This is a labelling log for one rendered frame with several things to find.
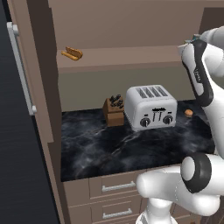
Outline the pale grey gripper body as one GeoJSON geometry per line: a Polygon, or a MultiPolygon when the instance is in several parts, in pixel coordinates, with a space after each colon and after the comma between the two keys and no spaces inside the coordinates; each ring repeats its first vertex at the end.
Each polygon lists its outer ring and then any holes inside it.
{"type": "Polygon", "coordinates": [[[178,53],[182,58],[186,58],[189,56],[190,44],[186,43],[178,46],[178,53]]]}

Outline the dark brown cabinet door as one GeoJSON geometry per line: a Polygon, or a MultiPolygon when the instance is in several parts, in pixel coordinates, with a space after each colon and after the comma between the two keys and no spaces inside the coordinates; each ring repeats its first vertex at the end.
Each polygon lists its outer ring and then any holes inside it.
{"type": "Polygon", "coordinates": [[[60,129],[60,96],[58,89],[57,47],[53,28],[53,14],[48,0],[27,0],[38,66],[44,95],[38,94],[44,121],[41,123],[48,143],[54,142],[60,129]]]}
{"type": "Polygon", "coordinates": [[[199,27],[199,34],[224,25],[224,7],[205,8],[199,27]]]}

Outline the brown narrow cabinet front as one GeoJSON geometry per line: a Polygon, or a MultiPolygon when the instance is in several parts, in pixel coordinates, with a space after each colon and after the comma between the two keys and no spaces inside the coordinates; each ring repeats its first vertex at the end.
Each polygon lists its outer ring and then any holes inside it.
{"type": "Polygon", "coordinates": [[[91,224],[88,179],[64,182],[71,224],[91,224]]]}

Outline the silver four-slot toaster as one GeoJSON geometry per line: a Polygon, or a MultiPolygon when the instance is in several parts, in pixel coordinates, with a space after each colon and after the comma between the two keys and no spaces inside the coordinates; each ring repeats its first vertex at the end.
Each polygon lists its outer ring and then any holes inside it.
{"type": "Polygon", "coordinates": [[[130,87],[124,114],[134,131],[174,127],[177,100],[161,85],[130,87]]]}

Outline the wooden knife block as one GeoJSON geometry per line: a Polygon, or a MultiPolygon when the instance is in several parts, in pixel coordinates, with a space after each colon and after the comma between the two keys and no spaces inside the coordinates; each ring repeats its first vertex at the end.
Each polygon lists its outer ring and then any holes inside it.
{"type": "Polygon", "coordinates": [[[109,127],[124,125],[124,102],[120,94],[107,98],[102,110],[109,127]]]}

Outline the orange hot dog bun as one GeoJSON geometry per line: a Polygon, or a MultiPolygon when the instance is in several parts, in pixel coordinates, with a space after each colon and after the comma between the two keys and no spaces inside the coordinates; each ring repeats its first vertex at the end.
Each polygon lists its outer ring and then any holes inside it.
{"type": "Polygon", "coordinates": [[[82,51],[68,46],[66,47],[65,51],[61,52],[61,54],[68,57],[71,60],[79,60],[83,56],[82,51]]]}

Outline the brown drawer front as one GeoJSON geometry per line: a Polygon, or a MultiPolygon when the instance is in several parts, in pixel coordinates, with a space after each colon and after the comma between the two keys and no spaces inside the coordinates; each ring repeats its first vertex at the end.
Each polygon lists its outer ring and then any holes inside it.
{"type": "Polygon", "coordinates": [[[140,211],[140,205],[141,205],[141,197],[138,195],[120,198],[120,199],[111,199],[104,202],[99,202],[91,206],[91,216],[92,216],[92,222],[102,222],[102,221],[113,221],[117,219],[126,218],[131,215],[139,214],[140,211]],[[116,211],[122,211],[130,208],[132,210],[132,214],[124,215],[112,219],[106,219],[104,220],[102,218],[102,213],[105,210],[116,210],[116,211]]]}
{"type": "Polygon", "coordinates": [[[100,176],[96,178],[91,178],[89,180],[89,190],[90,190],[90,199],[99,199],[103,197],[117,196],[123,193],[129,193],[136,190],[136,187],[111,191],[111,192],[102,192],[102,186],[117,186],[121,184],[128,184],[130,181],[136,183],[137,174],[134,171],[100,176]]]}

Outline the brown tall side panel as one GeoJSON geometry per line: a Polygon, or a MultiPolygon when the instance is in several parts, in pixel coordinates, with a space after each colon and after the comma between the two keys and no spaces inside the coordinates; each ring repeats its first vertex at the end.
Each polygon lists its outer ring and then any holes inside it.
{"type": "Polygon", "coordinates": [[[38,134],[60,224],[67,223],[67,207],[60,182],[61,106],[58,89],[57,46],[48,0],[7,0],[18,28],[18,45],[35,113],[38,134]]]}

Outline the black fridge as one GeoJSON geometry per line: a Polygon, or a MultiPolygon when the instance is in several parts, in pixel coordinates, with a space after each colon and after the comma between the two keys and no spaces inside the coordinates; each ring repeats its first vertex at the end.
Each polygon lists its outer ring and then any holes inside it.
{"type": "Polygon", "coordinates": [[[37,125],[29,115],[0,0],[0,224],[60,224],[37,125]]]}

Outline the brown open wall cabinet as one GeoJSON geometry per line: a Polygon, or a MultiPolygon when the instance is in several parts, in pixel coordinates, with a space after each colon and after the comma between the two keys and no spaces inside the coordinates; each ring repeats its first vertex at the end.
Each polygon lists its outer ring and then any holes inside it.
{"type": "Polygon", "coordinates": [[[169,67],[178,46],[199,33],[205,8],[224,0],[48,0],[62,74],[169,67]],[[82,51],[79,60],[61,54],[82,51]]]}

